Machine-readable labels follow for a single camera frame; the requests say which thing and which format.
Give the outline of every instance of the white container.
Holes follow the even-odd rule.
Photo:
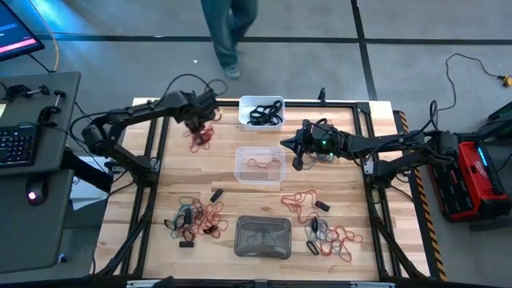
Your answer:
[[[234,176],[241,184],[279,186],[286,176],[286,155],[279,147],[239,147]]]
[[[282,122],[276,126],[252,126],[247,125],[249,114],[258,105],[272,105],[277,100],[282,102],[282,108],[278,112]],[[248,131],[279,131],[285,122],[285,99],[281,96],[242,96],[238,103],[238,121],[242,124],[242,128]]]

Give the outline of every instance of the red power station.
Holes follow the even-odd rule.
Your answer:
[[[487,152],[476,141],[461,142],[458,148],[458,163],[430,166],[445,218],[463,222],[508,215],[512,204],[491,176]]]

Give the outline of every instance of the computer monitor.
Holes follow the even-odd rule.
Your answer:
[[[0,0],[0,62],[44,49],[25,23]]]

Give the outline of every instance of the white paper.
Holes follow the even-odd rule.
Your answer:
[[[92,157],[80,157],[81,160],[87,162],[92,167],[99,169],[98,164],[93,160]],[[109,161],[109,159],[105,159],[104,157],[94,157],[94,159],[102,165],[102,168],[107,171],[104,167],[105,162]],[[73,185],[71,187],[71,202],[73,203],[73,210],[78,210],[84,206],[87,206],[92,203],[96,203],[105,199],[107,193],[101,191],[100,189],[92,186],[91,184],[78,179],[76,177],[73,178]]]

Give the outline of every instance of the gray desk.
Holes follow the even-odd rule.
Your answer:
[[[57,99],[51,93],[54,90],[66,92],[66,98],[59,101],[61,113],[52,116],[51,121],[58,124],[58,128],[68,131],[70,128],[71,116],[73,114],[74,101],[77,97],[78,84],[80,83],[79,72],[40,74],[30,76],[17,76],[0,78],[0,82],[6,86],[23,84],[32,90],[44,84],[50,89],[50,96],[34,94],[32,98],[17,97],[12,103],[2,100],[7,104],[3,115],[0,117],[0,126],[15,126],[21,122],[34,122],[38,120],[39,112],[45,106],[52,106]],[[5,95],[4,89],[0,89],[0,99]],[[49,171],[57,171],[61,167],[64,147],[67,135],[63,132],[43,128],[35,163],[32,166],[0,169],[0,177],[13,174],[32,174]]]
[[[0,274],[55,265],[73,176],[72,170],[51,173],[48,199],[40,206],[26,200],[26,176],[1,180]]]

